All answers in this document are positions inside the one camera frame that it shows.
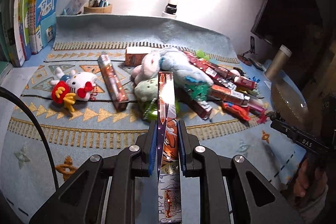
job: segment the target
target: star pattern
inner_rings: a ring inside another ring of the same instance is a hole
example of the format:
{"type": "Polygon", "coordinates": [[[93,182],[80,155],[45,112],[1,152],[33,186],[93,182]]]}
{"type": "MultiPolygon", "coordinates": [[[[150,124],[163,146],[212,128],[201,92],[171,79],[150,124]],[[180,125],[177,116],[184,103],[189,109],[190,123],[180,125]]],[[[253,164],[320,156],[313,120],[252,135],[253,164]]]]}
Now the star pattern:
{"type": "Polygon", "coordinates": [[[243,140],[240,140],[239,148],[236,152],[241,153],[242,156],[247,158],[247,150],[250,148],[250,144],[244,143],[243,140]]]}
{"type": "Polygon", "coordinates": [[[75,173],[78,168],[73,166],[73,161],[71,157],[67,156],[64,160],[64,163],[55,166],[55,169],[57,172],[63,175],[64,182],[66,182],[67,179],[70,178],[71,175],[75,173]]]}
{"type": "Polygon", "coordinates": [[[19,152],[14,152],[15,157],[18,159],[20,169],[23,167],[23,164],[25,162],[30,161],[30,159],[28,158],[28,156],[26,154],[26,151],[27,151],[27,147],[25,145],[23,145],[19,152]]]}
{"type": "Polygon", "coordinates": [[[267,134],[264,130],[262,131],[261,139],[267,141],[267,143],[269,144],[269,134],[267,134]]]}
{"type": "Polygon", "coordinates": [[[217,106],[217,110],[219,110],[220,114],[223,116],[226,113],[223,111],[223,108],[221,106],[217,106]]]}

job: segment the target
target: white paper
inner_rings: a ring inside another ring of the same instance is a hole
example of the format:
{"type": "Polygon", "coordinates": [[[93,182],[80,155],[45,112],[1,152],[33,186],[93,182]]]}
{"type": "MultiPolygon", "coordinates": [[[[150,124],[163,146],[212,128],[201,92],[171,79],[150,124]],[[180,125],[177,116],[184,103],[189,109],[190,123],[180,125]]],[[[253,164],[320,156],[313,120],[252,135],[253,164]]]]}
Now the white paper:
{"type": "MultiPolygon", "coordinates": [[[[19,97],[23,92],[25,86],[27,85],[29,79],[32,77],[33,73],[36,70],[37,67],[13,68],[5,77],[1,86],[7,90],[10,90],[11,93],[14,93],[16,96],[19,97]]],[[[7,99],[0,97],[0,165],[3,142],[5,140],[7,127],[11,119],[13,110],[14,104],[7,99]]]]}

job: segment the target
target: orange triangle pattern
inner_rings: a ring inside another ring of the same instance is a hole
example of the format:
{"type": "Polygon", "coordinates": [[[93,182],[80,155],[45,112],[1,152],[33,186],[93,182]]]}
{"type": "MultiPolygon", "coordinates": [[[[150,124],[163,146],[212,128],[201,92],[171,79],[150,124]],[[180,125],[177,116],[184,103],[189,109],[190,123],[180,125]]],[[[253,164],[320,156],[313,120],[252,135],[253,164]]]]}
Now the orange triangle pattern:
{"type": "Polygon", "coordinates": [[[99,65],[79,65],[79,66],[83,69],[83,71],[86,72],[91,72],[93,74],[100,72],[99,65]]]}

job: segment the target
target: metal screw head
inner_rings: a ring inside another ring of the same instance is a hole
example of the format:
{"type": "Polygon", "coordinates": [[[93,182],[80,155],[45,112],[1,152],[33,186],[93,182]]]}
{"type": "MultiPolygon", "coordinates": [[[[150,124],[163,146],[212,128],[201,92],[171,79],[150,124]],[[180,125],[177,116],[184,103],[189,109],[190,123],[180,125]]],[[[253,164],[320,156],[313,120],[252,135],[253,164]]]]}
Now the metal screw head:
{"type": "Polygon", "coordinates": [[[100,160],[100,156],[99,156],[99,155],[92,155],[92,156],[90,157],[90,160],[91,160],[92,162],[97,162],[97,161],[100,160]]]}
{"type": "Polygon", "coordinates": [[[236,162],[242,163],[242,162],[244,162],[244,160],[245,160],[245,158],[241,155],[235,156],[235,161],[236,162]]]}
{"type": "Polygon", "coordinates": [[[205,151],[205,147],[202,145],[196,146],[195,150],[199,153],[203,153],[205,151]]]}
{"type": "Polygon", "coordinates": [[[140,149],[140,147],[138,146],[138,145],[131,145],[130,147],[129,147],[129,150],[130,151],[132,151],[132,152],[137,152],[137,151],[139,151],[139,149],[140,149]]]}

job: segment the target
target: black cable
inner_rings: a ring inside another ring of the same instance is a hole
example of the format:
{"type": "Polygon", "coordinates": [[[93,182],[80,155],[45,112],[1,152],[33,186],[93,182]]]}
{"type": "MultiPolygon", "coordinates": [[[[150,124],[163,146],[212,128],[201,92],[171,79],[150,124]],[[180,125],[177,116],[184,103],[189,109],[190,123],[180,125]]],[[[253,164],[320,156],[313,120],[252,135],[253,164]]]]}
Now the black cable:
{"type": "Polygon", "coordinates": [[[37,131],[40,134],[40,137],[41,137],[41,140],[43,142],[44,148],[47,152],[48,159],[49,159],[50,166],[51,166],[52,176],[54,177],[55,189],[57,191],[59,186],[58,186],[58,179],[57,179],[57,175],[56,175],[53,156],[51,154],[50,147],[48,145],[47,139],[45,138],[43,130],[42,130],[39,122],[37,121],[36,117],[30,111],[30,109],[23,103],[23,101],[21,101],[20,98],[18,98],[15,94],[11,93],[7,89],[3,88],[2,86],[0,86],[0,97],[3,97],[5,99],[11,101],[15,105],[17,105],[29,117],[29,119],[33,122],[34,126],[36,127],[37,131]]]}

